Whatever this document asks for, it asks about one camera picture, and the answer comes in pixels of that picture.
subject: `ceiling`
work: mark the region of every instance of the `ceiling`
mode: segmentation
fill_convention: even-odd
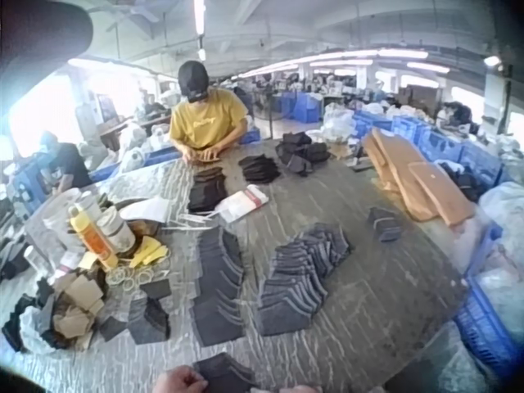
[[[169,75],[176,75],[187,59],[197,58],[192,0],[62,1],[86,10],[107,10],[90,14],[95,33],[89,55]],[[133,4],[145,8],[147,17],[126,14],[130,7],[114,7]],[[429,51],[428,61],[449,66],[450,78],[483,80],[482,59],[495,43],[490,4],[491,0],[206,0],[206,67],[211,76],[225,76],[328,49],[412,47]],[[402,68],[398,62],[389,66]]]

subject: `black cap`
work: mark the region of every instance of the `black cap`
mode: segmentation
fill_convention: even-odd
[[[199,61],[186,61],[178,69],[178,85],[183,96],[189,102],[202,101],[207,98],[210,77]]]

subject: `orange bottle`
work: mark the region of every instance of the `orange bottle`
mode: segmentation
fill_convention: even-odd
[[[118,258],[106,241],[98,233],[95,224],[91,222],[89,216],[85,211],[79,211],[76,207],[70,207],[69,214],[71,216],[70,223],[76,233],[79,235],[84,245],[94,254],[102,264],[108,268],[113,269],[118,264]]]

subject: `yellow fabric scrap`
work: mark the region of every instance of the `yellow fabric scrap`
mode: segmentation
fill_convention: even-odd
[[[167,247],[162,246],[159,247],[155,252],[148,255],[146,259],[143,261],[144,264],[150,264],[153,260],[158,260],[159,258],[162,258],[167,255]]]
[[[162,245],[158,240],[149,236],[144,236],[142,239],[142,244],[131,260],[129,267],[136,268],[141,262],[143,262],[149,255],[158,250],[161,246]]]

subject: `ceiling fan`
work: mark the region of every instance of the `ceiling fan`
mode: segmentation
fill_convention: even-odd
[[[172,6],[173,0],[157,0],[153,2],[147,2],[147,0],[130,0],[130,2],[125,4],[111,4],[107,6],[100,6],[100,7],[94,7],[88,9],[89,14],[93,14],[95,12],[119,12],[122,17],[117,20],[114,24],[109,26],[106,29],[106,32],[112,31],[119,23],[122,21],[128,19],[130,16],[133,15],[140,15],[147,19],[150,23],[158,23],[160,22],[160,18],[156,16],[154,13],[148,10],[149,7],[156,7],[156,6]]]

